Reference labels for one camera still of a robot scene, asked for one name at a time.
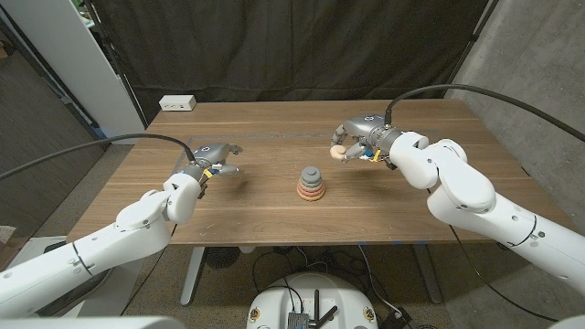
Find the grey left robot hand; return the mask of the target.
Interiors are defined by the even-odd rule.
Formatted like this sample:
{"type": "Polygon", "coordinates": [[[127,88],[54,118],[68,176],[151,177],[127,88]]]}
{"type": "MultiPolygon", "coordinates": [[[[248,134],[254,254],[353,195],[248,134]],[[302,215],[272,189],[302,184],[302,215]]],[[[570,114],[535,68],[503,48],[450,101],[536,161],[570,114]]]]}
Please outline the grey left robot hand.
{"type": "Polygon", "coordinates": [[[239,175],[241,169],[235,165],[228,164],[230,154],[238,155],[243,149],[234,143],[210,143],[197,148],[182,174],[195,178],[198,182],[206,182],[214,175],[228,176],[239,175]]]}

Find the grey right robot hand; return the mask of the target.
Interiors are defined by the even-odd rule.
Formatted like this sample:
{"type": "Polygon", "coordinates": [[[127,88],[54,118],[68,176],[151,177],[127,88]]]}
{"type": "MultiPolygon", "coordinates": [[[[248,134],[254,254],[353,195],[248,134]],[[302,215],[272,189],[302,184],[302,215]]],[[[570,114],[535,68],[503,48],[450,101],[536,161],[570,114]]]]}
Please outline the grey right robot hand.
{"type": "Polygon", "coordinates": [[[335,129],[330,155],[343,163],[359,159],[374,163],[384,162],[388,168],[394,169],[389,151],[401,135],[401,131],[386,125],[381,115],[352,117],[335,129]]]}

